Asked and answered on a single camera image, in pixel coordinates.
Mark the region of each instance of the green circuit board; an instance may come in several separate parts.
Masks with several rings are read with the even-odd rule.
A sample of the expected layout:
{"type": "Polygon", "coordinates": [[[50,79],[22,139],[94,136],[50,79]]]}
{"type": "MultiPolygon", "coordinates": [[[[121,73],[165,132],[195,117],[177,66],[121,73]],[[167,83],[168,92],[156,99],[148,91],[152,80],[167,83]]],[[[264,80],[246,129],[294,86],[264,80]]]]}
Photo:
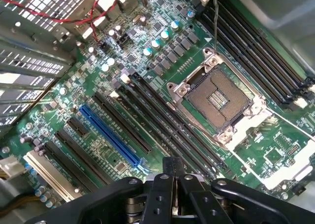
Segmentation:
{"type": "MultiPolygon", "coordinates": [[[[257,28],[265,31],[259,22],[246,12],[244,7],[238,3],[237,0],[231,0],[235,6],[240,9],[246,17],[257,28]]],[[[111,23],[98,37],[106,40],[110,48],[104,53],[98,52],[98,55],[92,56],[87,48],[78,53],[78,62],[70,69],[70,71],[56,84],[54,88],[44,97],[44,99],[36,107],[34,107],[19,123],[12,129],[4,138],[4,143],[10,148],[9,154],[3,154],[4,157],[9,155],[16,156],[22,163],[23,155],[32,148],[27,144],[20,143],[20,134],[31,134],[35,138],[44,137],[42,140],[51,140],[58,147],[60,147],[65,154],[72,160],[81,170],[88,174],[91,181],[98,187],[101,187],[99,180],[92,174],[84,164],[79,164],[74,154],[67,150],[67,148],[59,142],[54,136],[55,132],[64,128],[69,135],[85,150],[87,153],[99,164],[99,166],[114,180],[119,180],[126,176],[135,176],[142,180],[148,173],[162,172],[162,158],[168,155],[165,146],[158,144],[151,136],[150,132],[142,126],[142,124],[135,120],[135,118],[125,111],[121,106],[115,104],[114,106],[120,111],[121,115],[129,121],[129,126],[136,128],[143,136],[144,140],[153,148],[150,154],[145,154],[126,133],[117,126],[117,124],[106,115],[101,108],[91,99],[96,92],[113,91],[111,82],[113,79],[119,79],[121,69],[119,65],[122,64],[126,70],[135,69],[150,85],[159,92],[160,96],[166,101],[171,101],[169,93],[166,88],[168,82],[180,83],[184,80],[200,63],[204,60],[202,50],[205,47],[214,46],[213,36],[197,21],[186,19],[186,13],[183,10],[191,10],[193,6],[190,0],[150,0],[149,6],[144,8],[141,3],[131,12],[131,14],[120,16],[114,23],[111,23]],[[147,16],[147,25],[134,25],[132,20],[137,15],[147,16]],[[173,20],[178,20],[180,23],[179,30],[173,31],[170,28],[170,23],[173,20]],[[117,47],[113,40],[107,36],[108,30],[115,25],[121,25],[124,31],[133,33],[130,35],[131,43],[125,48],[117,47]],[[169,41],[163,42],[160,40],[160,33],[168,30],[170,37],[169,41]],[[155,64],[157,57],[165,49],[170,48],[170,44],[176,38],[183,38],[184,31],[193,32],[199,39],[197,44],[194,44],[189,50],[185,51],[182,57],[174,63],[171,68],[164,72],[163,75],[157,75],[152,70],[150,64],[155,64]],[[147,58],[143,55],[143,49],[149,47],[152,40],[159,40],[161,48],[159,51],[153,51],[153,58],[147,58]],[[117,62],[116,66],[111,67],[109,71],[102,71],[102,67],[107,63],[109,58],[114,58],[117,62]],[[65,95],[60,94],[60,89],[66,90],[65,95]],[[54,106],[48,109],[47,104],[54,106]],[[124,141],[140,158],[142,164],[148,168],[148,171],[134,168],[106,141],[97,130],[90,125],[86,119],[77,111],[71,111],[72,108],[78,108],[82,104],[88,104],[91,109],[101,117],[101,119],[114,131],[118,137],[124,141]],[[88,128],[89,134],[83,138],[79,137],[69,126],[66,121],[76,117],[88,128]],[[32,128],[26,129],[26,124],[31,123],[32,128]],[[119,170],[118,166],[124,164],[125,169],[119,170]]],[[[299,73],[302,77],[306,77],[305,72],[301,67],[281,48],[281,46],[268,34],[267,39],[277,49],[277,51],[286,59],[288,63],[299,73]]],[[[87,43],[87,47],[95,46],[94,42],[87,43]]],[[[314,101],[309,101],[308,106],[303,110],[294,112],[283,111],[278,107],[272,99],[261,89],[259,85],[241,68],[236,60],[219,45],[219,52],[227,56],[242,74],[267,98],[268,106],[285,116],[292,123],[296,124],[307,133],[312,133],[315,130],[315,106],[314,101]]],[[[222,70],[228,75],[232,81],[238,85],[240,84],[238,78],[228,69],[222,65],[222,70]]],[[[195,118],[205,127],[209,132],[213,132],[211,125],[193,108],[191,109],[195,118]]],[[[197,134],[202,134],[197,128],[193,128],[197,134]]],[[[296,185],[294,181],[288,182],[285,189],[277,187],[272,191],[265,190],[261,183],[246,169],[243,165],[228,151],[213,145],[205,136],[203,137],[205,143],[215,151],[215,153],[228,165],[228,170],[220,171],[222,176],[229,179],[234,179],[251,188],[259,189],[261,191],[271,193],[272,195],[283,198],[282,193],[286,192],[291,198],[293,193],[291,188],[296,185]]],[[[251,168],[260,177],[265,178],[275,172],[279,167],[292,164],[293,156],[298,153],[309,139],[297,131],[295,128],[277,118],[272,116],[264,121],[258,128],[249,131],[247,139],[242,142],[237,148],[237,154],[246,161],[251,168]]],[[[61,171],[62,174],[72,181],[71,176],[67,174],[56,162],[51,160],[55,167],[61,171]]]]}

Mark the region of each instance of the black pcie slot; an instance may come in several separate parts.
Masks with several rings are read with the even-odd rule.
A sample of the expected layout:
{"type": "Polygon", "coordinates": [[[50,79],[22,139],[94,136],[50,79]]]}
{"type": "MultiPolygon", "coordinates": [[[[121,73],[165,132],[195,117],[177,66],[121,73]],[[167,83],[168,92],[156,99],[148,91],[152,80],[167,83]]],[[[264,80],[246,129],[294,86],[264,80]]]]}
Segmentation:
{"type": "Polygon", "coordinates": [[[115,123],[123,129],[124,133],[128,135],[136,144],[142,149],[143,152],[149,154],[151,152],[151,147],[141,138],[139,132],[133,128],[128,126],[128,121],[119,114],[119,112],[107,101],[105,97],[103,97],[100,93],[96,92],[92,99],[100,106],[100,108],[109,115],[112,119],[114,119],[115,123]]]}
{"type": "Polygon", "coordinates": [[[66,122],[80,137],[83,137],[87,133],[89,133],[88,129],[75,117],[71,117],[66,122]]]}
{"type": "Polygon", "coordinates": [[[287,74],[291,76],[297,85],[304,83],[302,77],[291,68],[291,66],[283,59],[283,57],[271,46],[271,44],[262,36],[262,34],[257,30],[246,18],[241,14],[237,8],[233,6],[230,0],[220,0],[222,5],[234,16],[241,25],[246,28],[249,32],[254,33],[256,41],[259,42],[268,54],[278,63],[278,65],[285,69],[287,74]]]}
{"type": "Polygon", "coordinates": [[[209,148],[209,146],[198,135],[196,135],[195,131],[193,131],[193,129],[185,122],[185,120],[183,120],[183,118],[181,118],[176,112],[172,111],[172,109],[170,109],[169,106],[167,106],[166,102],[158,95],[158,93],[154,89],[151,88],[151,86],[138,73],[134,73],[132,77],[134,77],[135,81],[141,83],[141,86],[143,86],[144,88],[146,88],[147,91],[150,92],[150,94],[155,98],[155,100],[159,102],[161,107],[163,107],[163,109],[169,115],[171,115],[181,127],[186,129],[189,135],[192,138],[194,138],[210,154],[211,158],[218,165],[220,165],[222,169],[227,168],[227,165],[225,164],[225,162],[221,160],[219,156],[215,152],[213,152],[209,148]]]}
{"type": "MultiPolygon", "coordinates": [[[[210,18],[206,13],[203,13],[198,20],[208,31],[214,34],[214,22],[212,18],[210,18]]],[[[264,78],[264,76],[257,72],[254,65],[245,58],[243,53],[239,50],[241,48],[239,43],[233,41],[233,37],[229,34],[229,32],[226,30],[224,31],[221,27],[218,27],[218,41],[277,104],[285,102],[283,96],[280,95],[273,87],[270,87],[269,82],[264,78]]]]}
{"type": "Polygon", "coordinates": [[[137,92],[144,100],[145,102],[158,113],[163,120],[168,124],[172,130],[174,130],[180,139],[184,142],[184,145],[189,148],[190,150],[194,151],[195,153],[198,154],[200,158],[203,159],[203,162],[205,165],[208,167],[215,167],[216,165],[208,159],[205,154],[203,153],[202,150],[200,150],[198,147],[195,146],[194,142],[189,138],[183,131],[182,128],[180,128],[174,121],[172,121],[167,114],[162,111],[156,104],[155,102],[152,101],[152,99],[136,84],[132,84],[132,89],[137,92]]]}
{"type": "MultiPolygon", "coordinates": [[[[208,8],[205,12],[210,16],[210,18],[214,19],[215,11],[213,8],[211,8],[211,10],[208,8]]],[[[255,69],[267,78],[269,83],[282,95],[283,98],[286,98],[287,95],[290,96],[291,92],[286,88],[282,80],[270,71],[268,65],[264,64],[260,58],[261,56],[259,52],[254,51],[253,48],[249,47],[250,43],[245,42],[246,37],[244,32],[237,31],[237,29],[234,29],[231,25],[232,23],[227,23],[221,15],[219,16],[218,28],[225,29],[225,34],[230,33],[232,42],[238,43],[240,50],[253,63],[255,69]]]]}
{"type": "Polygon", "coordinates": [[[252,32],[252,29],[247,26],[247,23],[244,23],[242,20],[238,20],[233,16],[232,13],[235,11],[228,10],[226,7],[220,9],[222,12],[222,16],[226,19],[229,25],[234,29],[238,30],[238,33],[244,33],[242,35],[243,40],[246,39],[247,43],[251,43],[249,47],[253,47],[257,53],[259,53],[259,57],[265,62],[265,64],[270,67],[272,72],[277,75],[278,78],[281,78],[286,86],[290,89],[291,93],[294,93],[296,89],[299,88],[299,85],[296,84],[294,79],[288,75],[285,69],[276,61],[276,57],[274,55],[270,55],[265,48],[261,45],[261,41],[255,38],[256,34],[252,32]]]}
{"type": "Polygon", "coordinates": [[[78,168],[52,141],[45,143],[45,150],[71,177],[87,191],[94,192],[98,187],[78,168]]]}
{"type": "Polygon", "coordinates": [[[58,130],[55,136],[61,143],[66,145],[67,148],[75,154],[98,179],[103,182],[103,184],[108,185],[113,182],[113,179],[103,171],[103,169],[90,157],[88,153],[84,151],[84,149],[81,148],[77,142],[71,138],[64,129],[58,130]]]}
{"type": "Polygon", "coordinates": [[[200,161],[198,161],[191,155],[190,150],[175,135],[173,135],[167,128],[165,128],[165,125],[157,117],[157,115],[159,115],[159,112],[154,112],[148,109],[147,106],[143,104],[143,102],[136,95],[133,94],[133,92],[129,91],[124,86],[121,86],[119,88],[119,91],[122,92],[124,95],[126,95],[126,97],[129,98],[132,102],[136,103],[136,105],[145,113],[145,115],[148,116],[153,122],[156,123],[156,126],[159,128],[159,130],[162,131],[163,134],[167,135],[171,143],[173,143],[176,146],[176,148],[181,152],[180,154],[172,146],[168,146],[168,148],[172,151],[173,155],[179,156],[184,161],[186,161],[185,157],[182,155],[182,154],[185,154],[185,156],[188,157],[191,160],[191,162],[194,163],[195,166],[198,167],[198,169],[204,175],[208,175],[210,173],[200,161]]]}

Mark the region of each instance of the blue pcie slot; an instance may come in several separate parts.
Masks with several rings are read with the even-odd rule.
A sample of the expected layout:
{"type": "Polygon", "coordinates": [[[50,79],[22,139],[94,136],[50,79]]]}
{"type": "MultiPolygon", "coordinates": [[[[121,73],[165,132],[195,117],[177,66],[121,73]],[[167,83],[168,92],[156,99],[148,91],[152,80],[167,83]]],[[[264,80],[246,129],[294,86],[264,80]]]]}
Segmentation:
{"type": "Polygon", "coordinates": [[[140,158],[134,154],[127,145],[118,138],[111,129],[96,115],[87,105],[82,105],[79,109],[82,115],[100,132],[107,141],[128,161],[133,167],[137,167],[140,158]]]}

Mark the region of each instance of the motherboard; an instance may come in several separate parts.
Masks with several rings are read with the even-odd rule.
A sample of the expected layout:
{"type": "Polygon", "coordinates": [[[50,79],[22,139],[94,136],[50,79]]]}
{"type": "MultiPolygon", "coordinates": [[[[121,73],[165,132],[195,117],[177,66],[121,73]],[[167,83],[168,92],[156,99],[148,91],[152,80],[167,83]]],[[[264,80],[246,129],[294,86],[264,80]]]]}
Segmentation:
{"type": "Polygon", "coordinates": [[[238,0],[218,2],[214,23],[212,0],[122,1],[98,44],[89,26],[66,26],[77,63],[5,136],[2,157],[53,206],[159,174],[166,156],[208,183],[299,195],[315,162],[313,79],[238,0]]]}

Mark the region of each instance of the capacitor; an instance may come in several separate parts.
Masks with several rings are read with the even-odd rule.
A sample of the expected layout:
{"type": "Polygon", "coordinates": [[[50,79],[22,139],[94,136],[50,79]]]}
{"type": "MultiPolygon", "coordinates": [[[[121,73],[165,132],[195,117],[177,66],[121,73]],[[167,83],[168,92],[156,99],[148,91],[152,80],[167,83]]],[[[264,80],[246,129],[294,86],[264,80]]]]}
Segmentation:
{"type": "Polygon", "coordinates": [[[152,56],[152,50],[150,48],[145,48],[143,50],[143,54],[146,56],[146,57],[150,57],[152,56]]]}
{"type": "Polygon", "coordinates": [[[40,156],[40,157],[42,157],[42,156],[44,156],[45,155],[45,152],[46,152],[46,150],[40,150],[39,152],[38,152],[38,155],[40,156]]]}
{"type": "Polygon", "coordinates": [[[110,30],[109,32],[108,32],[108,35],[110,36],[110,37],[112,37],[113,39],[117,39],[117,34],[116,34],[116,32],[114,31],[114,30],[110,30]]]}
{"type": "Polygon", "coordinates": [[[102,71],[107,72],[109,70],[108,64],[102,65],[102,71]]]}
{"type": "Polygon", "coordinates": [[[97,54],[97,50],[94,47],[89,47],[89,53],[96,55],[97,54]]]}
{"type": "Polygon", "coordinates": [[[45,203],[45,202],[47,202],[47,200],[50,199],[50,197],[51,197],[50,192],[46,192],[46,193],[42,194],[42,195],[39,197],[39,199],[40,199],[41,202],[45,203]]]}
{"type": "Polygon", "coordinates": [[[66,88],[60,88],[59,89],[59,94],[60,95],[65,95],[67,93],[67,89],[66,88]]]}
{"type": "Polygon", "coordinates": [[[164,41],[167,41],[169,39],[169,34],[167,31],[162,31],[161,32],[161,38],[164,40],[164,41]]]}
{"type": "Polygon", "coordinates": [[[33,141],[33,138],[30,137],[30,136],[26,136],[26,137],[20,138],[21,144],[30,143],[32,141],[33,141]]]}
{"type": "Polygon", "coordinates": [[[119,34],[119,35],[122,35],[123,33],[123,29],[121,26],[115,26],[115,31],[119,34]]]}
{"type": "Polygon", "coordinates": [[[30,170],[30,174],[31,174],[32,176],[36,176],[36,175],[37,175],[37,171],[35,171],[35,169],[31,169],[31,170],[30,170]]]}
{"type": "Polygon", "coordinates": [[[148,0],[141,0],[141,2],[142,2],[143,6],[147,6],[148,5],[148,0]]]}
{"type": "Polygon", "coordinates": [[[35,196],[40,197],[45,192],[46,192],[46,187],[40,186],[35,190],[35,196]]]}
{"type": "Polygon", "coordinates": [[[115,59],[113,59],[113,58],[107,59],[107,65],[108,65],[108,67],[113,67],[114,65],[116,65],[115,59]]]}
{"type": "Polygon", "coordinates": [[[189,12],[187,13],[186,19],[187,19],[188,21],[191,21],[193,18],[195,18],[195,15],[196,15],[196,13],[195,13],[194,11],[189,11],[189,12]]]}
{"type": "Polygon", "coordinates": [[[77,41],[77,42],[76,42],[76,45],[77,45],[77,47],[78,47],[79,49],[84,49],[84,48],[85,48],[85,44],[82,43],[82,42],[80,42],[80,41],[77,41]]]}
{"type": "Polygon", "coordinates": [[[146,26],[147,25],[147,18],[145,16],[141,16],[140,17],[140,24],[142,26],[146,26]]]}
{"type": "Polygon", "coordinates": [[[152,45],[152,47],[155,48],[155,49],[159,49],[159,47],[160,47],[160,44],[159,44],[159,42],[158,42],[157,40],[153,40],[153,41],[151,42],[151,45],[152,45]]]}
{"type": "Polygon", "coordinates": [[[51,208],[54,206],[54,204],[57,202],[57,200],[55,198],[50,198],[46,203],[46,207],[47,208],[51,208]]]}
{"type": "Polygon", "coordinates": [[[172,21],[171,28],[173,31],[177,31],[179,29],[179,21],[172,21]]]}
{"type": "Polygon", "coordinates": [[[28,163],[26,163],[26,164],[24,165],[24,167],[25,167],[25,169],[26,169],[27,171],[32,170],[32,166],[29,165],[28,163]]]}

